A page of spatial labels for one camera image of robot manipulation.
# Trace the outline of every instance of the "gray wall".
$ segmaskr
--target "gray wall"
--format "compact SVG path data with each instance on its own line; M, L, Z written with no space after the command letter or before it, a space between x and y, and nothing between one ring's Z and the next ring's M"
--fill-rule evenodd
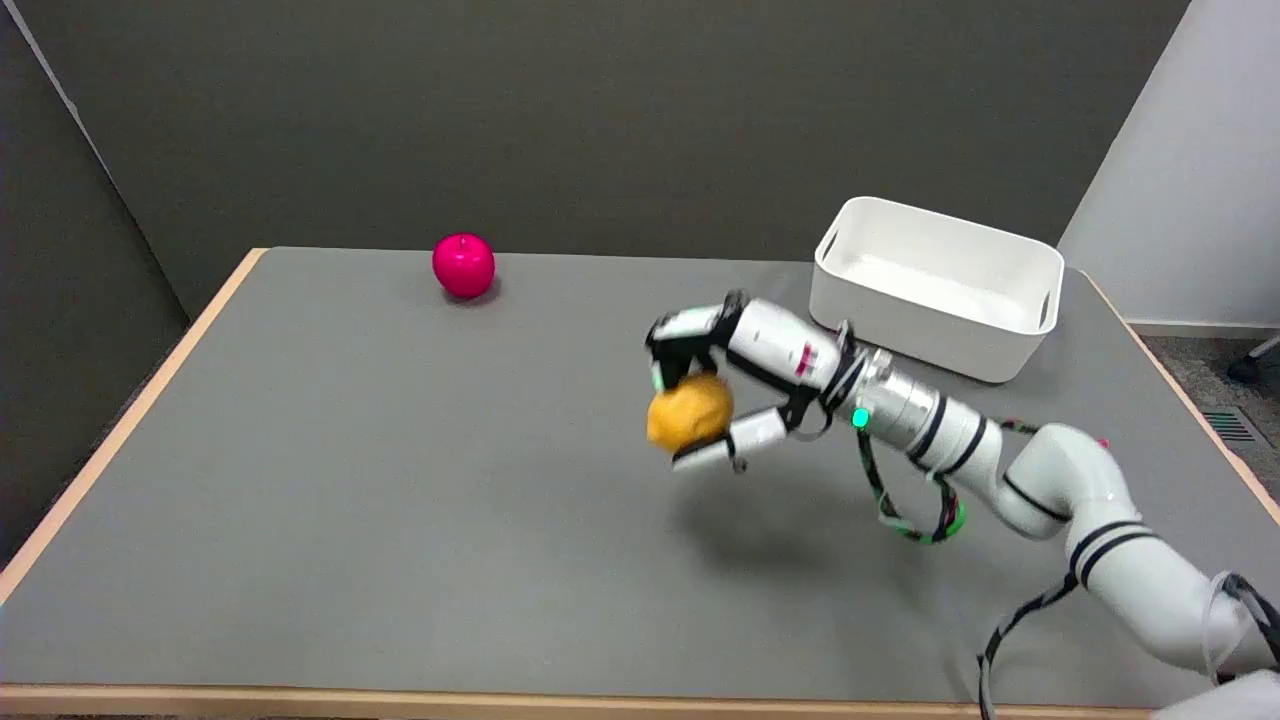
M0 10L0 562L186 316Z
M1280 328L1276 68L1280 3L1192 3L1062 236L1125 319Z
M255 245L1055 242L1187 0L19 0L188 310Z

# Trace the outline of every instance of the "silver metal cylinder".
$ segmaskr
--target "silver metal cylinder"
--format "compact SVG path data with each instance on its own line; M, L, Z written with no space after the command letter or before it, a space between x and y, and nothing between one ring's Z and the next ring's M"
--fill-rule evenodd
M850 418L858 409L867 410L867 432L908 452L924 434L937 407L938 391L892 369L891 360L888 352L876 351L845 400L840 416Z

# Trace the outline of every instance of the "gray tabletop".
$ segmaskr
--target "gray tabletop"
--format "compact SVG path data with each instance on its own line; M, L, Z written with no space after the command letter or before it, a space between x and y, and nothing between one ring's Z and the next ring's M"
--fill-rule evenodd
M650 323L733 287L803 311L808 264L503 255L498 296L456 305L429 260L262 256L5 603L4 679L969 701L992 624L1064 573L1061 538L973 501L942 546L879 525L842 428L696 480L645 443ZM1152 528L1280 596L1280 528L1078 273L1061 314L1002 387L902 363L1110 438ZM1078 592L995 687L1149 707L1208 683Z

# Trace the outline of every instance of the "red marking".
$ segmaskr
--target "red marking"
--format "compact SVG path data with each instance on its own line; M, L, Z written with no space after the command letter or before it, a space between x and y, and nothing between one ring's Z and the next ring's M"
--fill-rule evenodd
M813 351L813 346L809 345L808 342L804 343L804 350L800 352L800 364L796 365L797 378L804 377L805 373L808 373L813 368L812 360L814 360L815 357L817 354Z

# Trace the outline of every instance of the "baseboard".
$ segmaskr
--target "baseboard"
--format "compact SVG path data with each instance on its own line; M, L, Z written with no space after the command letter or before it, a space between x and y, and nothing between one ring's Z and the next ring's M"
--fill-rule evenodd
M1280 325L1245 323L1180 323L1172 320L1125 319L1133 332L1151 337L1221 337L1266 340L1280 334Z

